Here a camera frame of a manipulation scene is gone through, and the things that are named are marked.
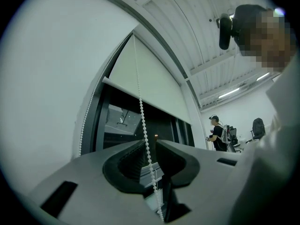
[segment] fluorescent light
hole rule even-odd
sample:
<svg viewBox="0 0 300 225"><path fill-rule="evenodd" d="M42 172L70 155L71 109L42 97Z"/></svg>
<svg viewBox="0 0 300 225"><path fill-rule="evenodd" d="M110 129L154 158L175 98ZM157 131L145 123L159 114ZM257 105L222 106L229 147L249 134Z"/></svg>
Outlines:
<svg viewBox="0 0 300 225"><path fill-rule="evenodd" d="M238 91L238 90L240 90L240 88L237 88L237 89L235 89L235 90L233 90L233 91L231 91L231 92L228 92L228 93L226 93L226 94L224 94L224 95L221 95L221 96L219 96L219 98L225 97L225 96L227 96L227 95L229 95L229 94L232 94L233 92L236 92L236 91Z"/></svg>
<svg viewBox="0 0 300 225"><path fill-rule="evenodd" d="M263 76L257 78L257 81L260 80L260 79L262 79L263 77L267 76L268 74L269 74L269 73L266 73L265 75L263 75Z"/></svg>

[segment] ceiling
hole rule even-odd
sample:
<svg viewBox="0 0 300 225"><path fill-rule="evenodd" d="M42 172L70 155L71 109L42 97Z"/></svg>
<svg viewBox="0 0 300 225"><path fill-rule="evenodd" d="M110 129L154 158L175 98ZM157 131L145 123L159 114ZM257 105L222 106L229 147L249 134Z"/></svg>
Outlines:
<svg viewBox="0 0 300 225"><path fill-rule="evenodd" d="M145 20L135 33L170 71L179 84L194 90L200 111L208 110L246 94L276 74L256 79L266 72L244 58L233 41L228 50L218 46L216 19L233 14L241 4L272 7L269 0L121 0ZM218 97L235 88L238 92Z"/></svg>

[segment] white roller blind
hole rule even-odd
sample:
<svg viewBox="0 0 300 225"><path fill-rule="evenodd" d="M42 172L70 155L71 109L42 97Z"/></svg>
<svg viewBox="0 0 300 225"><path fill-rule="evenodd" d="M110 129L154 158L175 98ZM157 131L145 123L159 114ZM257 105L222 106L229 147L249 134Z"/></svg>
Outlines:
<svg viewBox="0 0 300 225"><path fill-rule="evenodd" d="M129 39L118 57L109 80L106 79L104 82L138 98L133 38L132 36ZM191 123L180 86L172 75L137 38L135 38L135 46L143 101Z"/></svg>

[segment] black t-shirt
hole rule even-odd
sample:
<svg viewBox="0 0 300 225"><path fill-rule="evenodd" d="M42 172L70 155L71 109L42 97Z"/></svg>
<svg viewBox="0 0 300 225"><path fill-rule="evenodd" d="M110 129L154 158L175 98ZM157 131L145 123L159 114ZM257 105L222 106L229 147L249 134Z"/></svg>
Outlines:
<svg viewBox="0 0 300 225"><path fill-rule="evenodd" d="M218 137L221 137L222 136L222 132L223 132L223 128L219 125L216 125L214 127L214 132L212 133L213 135L217 135ZM227 150L227 146L226 146L226 143L223 143L221 141L221 139L219 139L217 137L217 139L213 142L214 143L214 147L217 151L220 151L220 150L224 150L226 151Z"/></svg>

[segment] roller blind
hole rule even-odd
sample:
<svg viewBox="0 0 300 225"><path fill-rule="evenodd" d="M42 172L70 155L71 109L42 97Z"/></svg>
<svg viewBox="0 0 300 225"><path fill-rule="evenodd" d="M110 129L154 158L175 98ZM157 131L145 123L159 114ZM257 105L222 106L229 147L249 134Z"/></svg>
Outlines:
<svg viewBox="0 0 300 225"><path fill-rule="evenodd" d="M135 46L143 101L190 124L180 86L156 56L137 38ZM138 98L133 36L119 55L109 79L104 82Z"/></svg>

